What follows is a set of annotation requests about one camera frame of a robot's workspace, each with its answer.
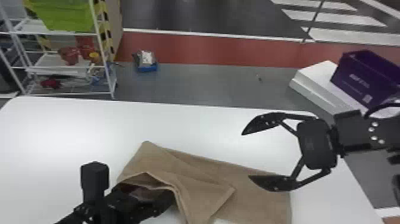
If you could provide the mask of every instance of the red baseboard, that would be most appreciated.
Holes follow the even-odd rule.
[[[125,32],[117,61],[132,61],[132,53],[155,52],[160,63],[260,67],[307,67],[321,61],[337,63],[344,52],[369,49],[400,64],[400,47],[345,43],[299,43],[239,38]]]

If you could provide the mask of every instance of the white table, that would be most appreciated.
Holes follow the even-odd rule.
[[[58,221],[82,202],[82,164],[96,160],[109,165],[114,186],[145,140],[288,175],[300,157],[294,136],[282,127],[240,135],[251,119],[268,112],[63,98],[13,99],[0,110],[1,223]],[[313,173],[304,171],[302,176]],[[331,175],[292,192],[291,197],[295,224],[382,223],[343,160]],[[170,210],[143,223],[178,223],[178,217]]]

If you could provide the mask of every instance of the black cable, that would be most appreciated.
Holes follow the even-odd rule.
[[[370,118],[370,116],[371,116],[373,113],[378,112],[378,111],[380,111],[380,110],[382,110],[382,109],[385,109],[385,108],[388,108],[388,107],[400,107],[400,103],[398,103],[398,102],[390,102],[390,103],[387,103],[387,104],[378,105],[378,106],[376,106],[376,107],[374,107],[374,108],[372,108],[372,109],[369,109],[369,110],[365,113],[364,119],[368,119],[368,118]]]

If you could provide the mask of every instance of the folded cloth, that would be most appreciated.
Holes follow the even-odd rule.
[[[118,182],[173,191],[188,224],[291,223],[289,194],[263,190],[248,175],[273,174],[144,142]]]

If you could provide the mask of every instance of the white box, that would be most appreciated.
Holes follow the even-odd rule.
[[[331,61],[309,66],[297,71],[289,86],[330,114],[368,109],[339,89],[330,78],[338,66]],[[375,117],[392,117],[398,114],[398,108],[387,108],[374,114]]]

